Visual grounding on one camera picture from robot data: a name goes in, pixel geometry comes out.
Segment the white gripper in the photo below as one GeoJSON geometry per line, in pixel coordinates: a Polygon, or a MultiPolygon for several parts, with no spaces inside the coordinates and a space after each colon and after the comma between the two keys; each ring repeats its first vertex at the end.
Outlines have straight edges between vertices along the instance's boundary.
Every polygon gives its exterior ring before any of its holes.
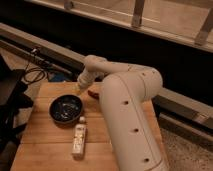
{"type": "Polygon", "coordinates": [[[76,85],[76,94],[81,94],[81,89],[87,89],[89,86],[93,84],[95,79],[98,77],[97,72],[89,72],[87,69],[84,69],[83,72],[78,76],[76,85]]]}

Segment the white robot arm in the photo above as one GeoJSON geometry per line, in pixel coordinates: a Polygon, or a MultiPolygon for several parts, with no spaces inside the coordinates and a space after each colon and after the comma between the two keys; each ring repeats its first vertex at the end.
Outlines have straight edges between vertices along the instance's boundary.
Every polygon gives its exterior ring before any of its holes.
{"type": "Polygon", "coordinates": [[[99,92],[119,171],[169,171],[141,103],[157,96],[162,76],[153,67],[88,55],[77,79],[81,91],[103,76],[99,92]]]}

